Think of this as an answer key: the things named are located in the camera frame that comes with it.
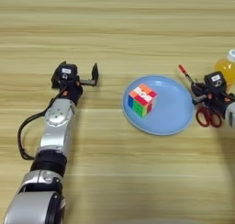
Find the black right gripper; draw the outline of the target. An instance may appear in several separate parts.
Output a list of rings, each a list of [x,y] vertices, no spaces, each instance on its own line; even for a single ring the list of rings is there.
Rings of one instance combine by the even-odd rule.
[[[205,105],[215,112],[225,112],[230,104],[235,103],[235,95],[228,94],[221,88],[206,88],[204,83],[193,82],[191,90],[195,95],[199,95],[192,97],[195,106],[205,101]]]

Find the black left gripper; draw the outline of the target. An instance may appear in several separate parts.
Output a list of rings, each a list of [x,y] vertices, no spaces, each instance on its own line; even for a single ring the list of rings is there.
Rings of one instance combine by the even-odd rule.
[[[75,80],[69,82],[67,80],[67,73],[63,70],[66,62],[62,62],[54,71],[51,77],[51,87],[53,89],[60,89],[59,98],[65,98],[73,101],[75,105],[78,104],[79,98],[83,94],[82,85],[97,86],[99,72],[97,63],[93,66],[92,78],[87,80]]]

